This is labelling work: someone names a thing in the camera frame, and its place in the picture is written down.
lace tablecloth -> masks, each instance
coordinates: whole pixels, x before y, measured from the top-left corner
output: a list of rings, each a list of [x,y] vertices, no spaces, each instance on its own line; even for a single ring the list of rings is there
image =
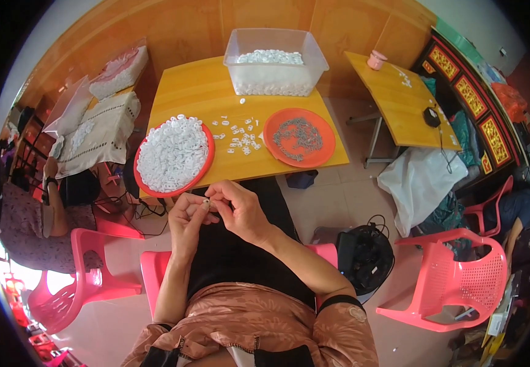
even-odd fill
[[[126,141],[132,134],[139,112],[140,101],[135,92],[104,99],[86,111],[80,124],[93,121],[92,131],[73,154],[71,139],[75,132],[65,136],[56,178],[80,173],[100,162],[123,165],[126,162]]]

person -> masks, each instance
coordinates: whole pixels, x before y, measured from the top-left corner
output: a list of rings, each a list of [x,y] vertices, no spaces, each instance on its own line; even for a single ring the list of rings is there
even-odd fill
[[[122,366],[379,365],[352,284],[296,240],[286,206],[231,181],[204,195],[169,212],[153,323]]]
[[[57,161],[48,158],[43,175],[49,205],[43,205],[23,188],[3,178],[0,240],[10,258],[24,267],[73,274],[71,230],[96,229],[92,203],[101,187],[89,170],[63,179],[59,187],[54,180],[56,174]],[[110,220],[117,218],[101,210],[96,215]],[[93,251],[86,252],[83,260],[88,271],[103,267],[102,259]]]
[[[507,267],[511,269],[511,257],[516,240],[522,229],[530,227],[530,188],[512,191],[499,200],[500,232],[493,238],[505,244]],[[483,209],[483,224],[489,231],[497,226],[495,202],[490,202]]]

pink container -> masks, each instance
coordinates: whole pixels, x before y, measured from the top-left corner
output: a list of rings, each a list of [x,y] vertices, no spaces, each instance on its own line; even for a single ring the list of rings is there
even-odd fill
[[[367,65],[369,65],[373,70],[379,70],[386,61],[387,58],[382,53],[377,50],[372,50],[369,60],[367,60]]]

wooden table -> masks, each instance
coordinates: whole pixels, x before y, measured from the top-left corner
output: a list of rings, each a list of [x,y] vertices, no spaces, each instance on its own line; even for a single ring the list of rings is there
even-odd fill
[[[392,158],[373,158],[375,143],[383,121],[396,146],[431,147],[461,150],[460,144],[450,123],[436,103],[420,76],[409,70],[392,65],[388,62],[377,71],[367,65],[369,57],[345,52],[349,62],[357,71],[364,85],[379,107],[379,113],[359,119],[351,119],[348,123],[375,120],[375,129],[371,140],[369,155],[365,160],[365,168],[369,163],[390,163]],[[404,85],[408,78],[412,87]],[[426,124],[423,112],[432,107],[438,112],[440,127],[431,128]]]
[[[332,157],[322,165],[323,167],[349,163],[336,126],[316,89],[307,98],[237,96],[232,88],[228,69],[222,64],[223,59],[222,56],[212,57],[163,71],[147,128],[148,133],[148,130],[161,125],[171,116],[184,114],[202,120],[213,135],[226,134],[224,140],[215,140],[214,162],[198,182],[197,187],[208,186],[225,179],[239,181],[303,171],[304,169],[286,165],[275,159],[264,146],[260,150],[253,150],[248,156],[245,156],[240,149],[236,149],[232,154],[227,153],[232,137],[235,136],[230,130],[233,125],[241,128],[244,127],[246,119],[258,120],[259,125],[250,132],[258,136],[270,115],[289,107],[300,107],[319,114],[334,131],[336,149]],[[239,102],[241,98],[246,99],[243,105]],[[214,120],[219,122],[218,126],[212,125]],[[228,120],[230,125],[223,126],[221,122],[224,120]],[[141,198],[149,196],[143,190],[140,191]]]

